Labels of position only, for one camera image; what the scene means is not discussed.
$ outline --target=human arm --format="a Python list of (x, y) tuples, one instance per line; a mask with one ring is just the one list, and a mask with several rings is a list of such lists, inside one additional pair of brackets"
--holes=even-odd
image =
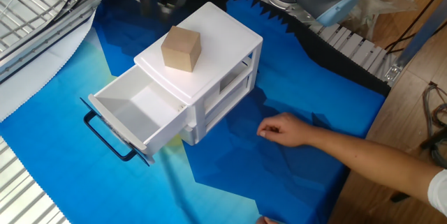
[(430, 182), (443, 170), (382, 144), (310, 126), (287, 113), (264, 119), (257, 134), (288, 147), (321, 149), (365, 178), (423, 202), (429, 202)]

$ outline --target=white plastic drawer unit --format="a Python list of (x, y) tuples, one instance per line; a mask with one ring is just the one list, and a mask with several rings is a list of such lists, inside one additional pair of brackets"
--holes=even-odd
[[(86, 124), (122, 160), (148, 164), (176, 134), (197, 144), (254, 87), (263, 39), (212, 3), (179, 27), (200, 32), (202, 53), (192, 73), (164, 65), (165, 36), (141, 52), (132, 68), (89, 100)], [(121, 156), (88, 123), (100, 116), (133, 150)]]

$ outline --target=wrist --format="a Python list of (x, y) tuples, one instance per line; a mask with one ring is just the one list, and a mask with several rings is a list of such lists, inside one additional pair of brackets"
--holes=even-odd
[(320, 128), (317, 126), (312, 126), (312, 130), (309, 132), (309, 134), (306, 137), (306, 140), (304, 140), (303, 144), (317, 147), (321, 141), (325, 139), (326, 129)]

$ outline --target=drawer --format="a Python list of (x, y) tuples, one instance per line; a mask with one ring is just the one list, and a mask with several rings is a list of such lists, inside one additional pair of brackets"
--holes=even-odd
[(187, 125), (187, 106), (134, 66), (89, 100), (121, 141), (152, 156)]

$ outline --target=finger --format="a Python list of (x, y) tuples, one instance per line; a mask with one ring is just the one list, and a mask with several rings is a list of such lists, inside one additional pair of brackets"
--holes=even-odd
[(265, 224), (265, 220), (264, 217), (259, 217), (258, 220), (256, 221), (256, 224)]
[(269, 130), (262, 130), (259, 135), (273, 142), (278, 142), (281, 139), (281, 133), (276, 133)]
[(269, 126), (269, 127), (275, 127), (275, 128), (280, 128), (280, 125), (281, 125), (281, 121), (279, 120), (279, 118), (278, 117), (268, 117), (268, 118), (265, 118), (264, 120), (262, 120), (262, 122), (259, 124), (259, 127), (258, 127), (258, 131), (257, 131), (257, 134), (259, 135), (259, 133), (262, 131), (262, 130), (266, 130), (266, 128)]
[(267, 224), (278, 224), (278, 223), (276, 223), (276, 222), (270, 220), (270, 219), (267, 218), (267, 217), (264, 217), (264, 221), (265, 221)]

